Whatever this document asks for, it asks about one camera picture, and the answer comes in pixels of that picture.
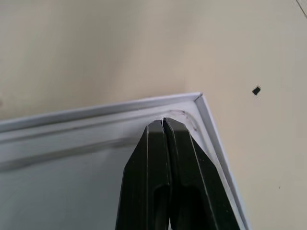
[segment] small black dot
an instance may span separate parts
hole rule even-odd
[[[252,92],[253,94],[257,95],[260,92],[261,88],[260,86],[257,86]]]

